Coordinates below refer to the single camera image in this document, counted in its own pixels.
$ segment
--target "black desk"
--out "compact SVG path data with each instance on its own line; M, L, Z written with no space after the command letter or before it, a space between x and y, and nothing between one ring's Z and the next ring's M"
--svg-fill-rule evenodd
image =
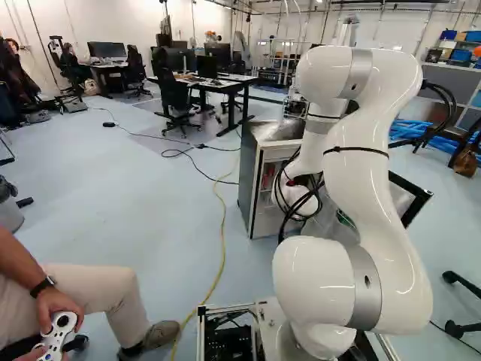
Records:
M100 95L112 99L112 97L109 95L109 90L107 87L106 82L104 82L101 78L102 75L104 77L107 77L109 74L115 74L115 73L120 73L120 76L123 76L123 72L127 70L129 64L127 62L121 62L121 63L114 63L114 64L81 64L81 65L88 65L90 69L92 70L92 74L96 78L95 81L98 84L98 87L100 88Z
M157 77L148 77L147 80L152 83L159 84ZM210 83L210 80L206 80L203 82L192 82L192 81L188 81L181 78L177 78L177 81L188 84L193 89L198 89L199 95L201 98L201 111L208 110L207 102L206 102L206 92L226 94L228 96L228 125L225 129L217 133L218 137L222 137L224 134L229 133L231 130L236 129L240 124L244 124L249 119L252 119L252 117L249 118L247 116L246 111L244 111L242 120L239 121L239 123L235 123L234 121L235 96L242 89L244 89L244 85L242 83L237 81L221 80L222 85L214 85Z

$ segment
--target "white game controller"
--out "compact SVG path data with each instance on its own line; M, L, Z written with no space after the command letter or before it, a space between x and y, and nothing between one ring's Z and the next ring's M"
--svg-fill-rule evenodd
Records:
M46 335L41 333L44 339L33 347L47 348L47 352L37 361L62 361L62 348L68 342L67 336L74 334L76 324L77 315L74 312L56 312L52 319L52 329Z

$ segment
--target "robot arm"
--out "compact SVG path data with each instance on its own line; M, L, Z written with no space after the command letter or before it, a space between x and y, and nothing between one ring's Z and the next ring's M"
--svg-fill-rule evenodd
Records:
M336 329L339 335L347 328L406 334L431 316L431 285L393 205L387 154L389 128L417 94L422 70L406 53L316 47L299 62L296 76L300 93L313 103L341 98L359 105L327 135L308 120L299 157L284 176L323 171L330 198L360 237L359 245L344 247L295 236L274 255L274 287L294 335L308 353L324 359L326 325L345 326ZM282 185L283 191L294 188ZM305 192L296 187L288 190L288 203ZM306 203L299 212L309 214L314 206Z

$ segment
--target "yellow cable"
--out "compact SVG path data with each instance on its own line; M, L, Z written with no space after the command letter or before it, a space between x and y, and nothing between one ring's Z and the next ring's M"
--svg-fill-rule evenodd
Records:
M213 192L215 193L216 197L220 200L220 202L222 203L222 212L223 212L223 216L222 216L222 222L220 223L220 241L221 241L221 247L222 247L222 260L221 260L221 263L220 263L220 267L219 267L219 271L217 272L217 275L216 277L214 278L213 280L213 283L212 285L210 286L210 289L209 291L207 292L207 295L205 296L204 300L199 303L198 305L199 306L202 306L205 304L205 302L207 302L207 300L210 298L210 296L212 295L212 292L216 289L217 287L217 284L219 283L219 280L220 280L220 277L222 276L222 273L224 271L224 265L225 265L225 235L224 235L224 228L225 228L225 215L226 215L226 211L227 211L227 207L225 205L225 201L224 201L224 198L217 192L217 184L219 184L219 181L223 180L224 178L227 178L229 175L231 175L232 173L234 173L235 169L237 168L237 162L239 160L239 156L237 157L237 159L235 160L235 164L234 164L234 167L232 168L232 170L227 173L227 174L224 174L223 176L219 177L216 179L215 183L213 184ZM182 335L182 331L183 329L185 329L185 327L187 326L187 323L189 323L189 321L192 319L192 316L194 316L194 314L197 312L197 307L195 307L192 312L189 314L189 316L187 316L187 318L181 323L180 325L180 334L179 335ZM171 354L171 361L174 361L175 360L175 353L177 352L177 345L179 344L179 338L176 338L175 339L175 342L174 342L174 346L172 347L172 354Z

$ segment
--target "black watch strap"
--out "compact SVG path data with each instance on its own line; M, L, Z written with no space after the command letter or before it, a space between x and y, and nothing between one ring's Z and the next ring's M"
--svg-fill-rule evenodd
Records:
M30 296L36 299L41 291L45 290L47 287L53 287L54 285L55 281L51 277L47 276L37 286L33 287L33 289L30 291Z

